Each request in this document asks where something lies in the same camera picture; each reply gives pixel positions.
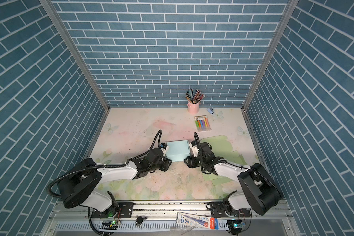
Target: mounting plate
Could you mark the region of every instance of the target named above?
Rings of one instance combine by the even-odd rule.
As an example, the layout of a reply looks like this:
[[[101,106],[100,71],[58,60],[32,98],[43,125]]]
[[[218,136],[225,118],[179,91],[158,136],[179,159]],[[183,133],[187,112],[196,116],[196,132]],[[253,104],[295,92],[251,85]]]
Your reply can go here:
[[[207,205],[210,205],[210,208],[214,207],[214,209],[211,209],[211,216],[220,218],[220,217],[228,217],[226,212],[222,209],[222,203],[223,202],[208,202]],[[241,209],[240,215],[237,213],[234,217],[250,217],[250,210],[247,209]]]
[[[131,218],[132,208],[134,206],[133,202],[118,202],[118,209],[121,209],[119,218]],[[108,216],[102,212],[94,211],[92,212],[92,219],[106,219]]]

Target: colored pencil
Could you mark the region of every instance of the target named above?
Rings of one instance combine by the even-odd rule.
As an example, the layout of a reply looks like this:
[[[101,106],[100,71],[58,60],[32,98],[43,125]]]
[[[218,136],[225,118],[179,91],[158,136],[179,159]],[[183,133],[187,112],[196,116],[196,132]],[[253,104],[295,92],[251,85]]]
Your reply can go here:
[[[204,95],[198,89],[189,89],[188,91],[186,91],[185,97],[190,103],[197,104],[204,98]]]

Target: wire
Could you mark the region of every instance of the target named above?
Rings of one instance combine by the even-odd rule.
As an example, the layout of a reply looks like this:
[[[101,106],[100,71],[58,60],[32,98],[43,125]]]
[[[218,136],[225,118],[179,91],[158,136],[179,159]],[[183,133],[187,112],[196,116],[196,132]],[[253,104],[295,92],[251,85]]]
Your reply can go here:
[[[57,194],[55,192],[53,192],[51,190],[52,186],[54,186],[56,183],[60,182],[62,179],[65,179],[71,175],[74,175],[76,173],[80,173],[80,172],[84,172],[87,170],[94,170],[94,169],[101,169],[101,168],[120,168],[120,167],[125,167],[127,166],[126,163],[123,164],[112,164],[112,165],[94,165],[94,166],[90,166],[90,167],[84,167],[80,170],[76,170],[76,171],[72,171],[72,172],[68,172],[62,176],[57,177],[56,179],[54,179],[47,187],[46,187],[46,192],[48,195],[52,196],[52,197],[57,197],[57,198],[61,198],[60,194]]]
[[[279,196],[282,198],[282,195],[281,195],[280,192],[278,191],[278,188],[277,188],[272,182],[270,182],[267,178],[265,178],[262,174],[260,174],[260,173],[258,173],[258,172],[256,172],[256,171],[252,170],[251,168],[244,167],[244,166],[242,166],[242,165],[241,165],[241,166],[234,165],[234,166],[237,166],[237,167],[240,167],[240,168],[244,168],[244,169],[247,169],[247,170],[251,170],[251,171],[253,171],[254,173],[258,174],[258,175],[261,176],[265,181],[271,183],[272,186],[274,186],[275,189],[277,190],[277,192],[279,193]]]
[[[227,163],[227,160],[219,160],[219,161],[217,161],[217,162],[215,162],[215,163],[209,165],[208,167],[206,167],[206,168],[203,169],[202,171],[206,171],[207,169],[209,169],[209,168],[211,168],[211,167],[213,167],[214,165],[219,164],[219,163]]]
[[[210,165],[209,167],[203,169],[202,163],[203,163],[203,153],[204,153],[204,152],[203,152],[203,150],[202,150],[202,147],[201,147],[201,144],[200,144],[200,140],[199,140],[199,136],[198,136],[197,132],[194,132],[194,139],[195,139],[195,141],[197,142],[198,152],[201,153],[201,154],[200,154],[200,168],[201,168],[201,172],[202,172],[203,174],[211,174],[211,173],[207,173],[207,172],[205,172],[205,171],[206,171],[207,169],[213,167],[214,165],[218,164],[218,163],[227,162],[227,161],[223,161],[223,160],[222,160],[222,161],[217,161],[216,163],[214,163],[214,164]]]
[[[207,143],[209,146],[210,146],[210,150],[212,150],[212,145],[211,144],[209,144],[209,143]]]
[[[208,204],[208,203],[206,204],[206,208],[207,208],[207,210],[209,210],[209,211],[210,211],[210,210],[213,210],[213,209],[216,209],[216,207],[210,207],[210,208],[209,208],[207,205],[209,205],[209,204]]]
[[[98,235],[101,235],[101,236],[109,236],[109,235],[112,235],[113,233],[110,233],[110,232],[101,232],[99,231],[98,229],[96,229],[92,223],[92,218],[90,217],[90,207],[88,206],[88,220],[89,220],[89,225],[90,227],[92,228],[93,232],[98,234]]]
[[[245,232],[246,230],[248,230],[249,227],[250,227],[250,224],[252,223],[252,209],[249,208],[249,210],[250,210],[250,221],[249,221],[248,227],[247,227],[245,230],[242,230],[240,233],[243,233],[243,232]]]
[[[121,214],[121,210],[122,210],[122,208],[119,209],[117,221],[119,220],[119,215]]]
[[[153,140],[153,142],[152,142],[151,147],[150,147],[149,150],[145,151],[144,153],[142,153],[142,154],[140,154],[140,155],[137,155],[136,157],[130,158],[129,160],[135,160],[135,159],[137,159],[137,158],[141,158],[142,156],[144,156],[144,155],[146,155],[147,153],[149,153],[149,151],[150,151],[151,149],[153,149],[153,146],[155,145],[157,136],[159,136],[159,135],[160,135],[160,136],[159,136],[159,140],[157,141],[157,146],[158,146],[159,149],[161,149],[160,139],[161,139],[161,134],[162,134],[162,133],[163,133],[162,130],[157,131],[157,133],[156,133],[156,135],[155,135],[155,138],[154,138],[154,140]]]
[[[244,214],[244,212],[241,209],[239,209],[239,220],[240,220],[240,211],[241,211],[241,213],[243,213],[244,224],[245,224],[245,214]]]

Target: metal vent grate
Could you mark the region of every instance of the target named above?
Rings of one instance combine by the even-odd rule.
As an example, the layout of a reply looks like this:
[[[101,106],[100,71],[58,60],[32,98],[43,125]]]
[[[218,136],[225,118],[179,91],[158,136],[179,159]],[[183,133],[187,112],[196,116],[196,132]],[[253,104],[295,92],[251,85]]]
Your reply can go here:
[[[102,221],[93,222],[96,229],[101,227]],[[227,230],[226,220],[218,220],[220,230]],[[184,228],[186,226],[177,224],[175,220],[146,220],[140,226],[136,226],[134,220],[122,221],[117,230],[105,230],[114,232],[152,232],[152,231],[168,231],[171,228]],[[85,221],[58,222],[56,231],[91,231],[90,225]]]

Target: floral tabletop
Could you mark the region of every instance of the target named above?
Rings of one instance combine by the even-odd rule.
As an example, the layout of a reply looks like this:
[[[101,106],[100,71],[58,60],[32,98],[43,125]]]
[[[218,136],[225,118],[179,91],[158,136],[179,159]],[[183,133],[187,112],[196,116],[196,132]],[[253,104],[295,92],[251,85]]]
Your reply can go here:
[[[198,132],[202,141],[210,142],[216,156],[241,164],[259,162],[240,108],[215,108],[210,115],[201,108],[196,116],[208,115],[210,131]],[[185,108],[112,108],[91,154],[99,163],[123,163],[146,151],[158,130],[162,142],[193,140],[197,131],[194,116]],[[188,168],[174,162],[167,172],[160,170],[136,180],[118,180],[100,184],[116,200],[190,200],[222,199],[234,190],[236,181],[203,176],[200,168]]]

